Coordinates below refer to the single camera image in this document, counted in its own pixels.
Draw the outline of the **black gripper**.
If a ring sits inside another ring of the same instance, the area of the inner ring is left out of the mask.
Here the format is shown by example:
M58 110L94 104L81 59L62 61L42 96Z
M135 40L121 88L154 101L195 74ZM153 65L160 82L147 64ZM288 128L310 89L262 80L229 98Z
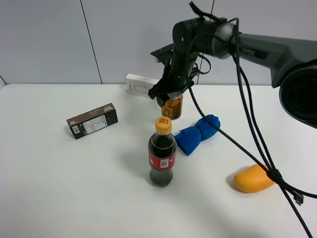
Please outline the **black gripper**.
M164 64L164 70L159 82L148 91L148 96L152 100L156 99L157 104L163 107L170 100L168 93L186 90L186 78L189 78L193 71L198 52L190 52L189 59L186 59L186 53L170 44L151 52L151 55Z

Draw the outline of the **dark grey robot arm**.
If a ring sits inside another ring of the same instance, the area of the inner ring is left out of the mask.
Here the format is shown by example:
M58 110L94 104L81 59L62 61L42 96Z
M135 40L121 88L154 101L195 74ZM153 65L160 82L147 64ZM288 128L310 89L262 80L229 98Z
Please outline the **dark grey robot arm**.
M184 92L194 76L199 54L226 59L231 54L267 67L279 88L285 111L312 127L317 125L317 44L315 41L241 33L226 22L194 18L174 25L173 43L153 52L164 64L162 78L148 95L163 106L169 93Z

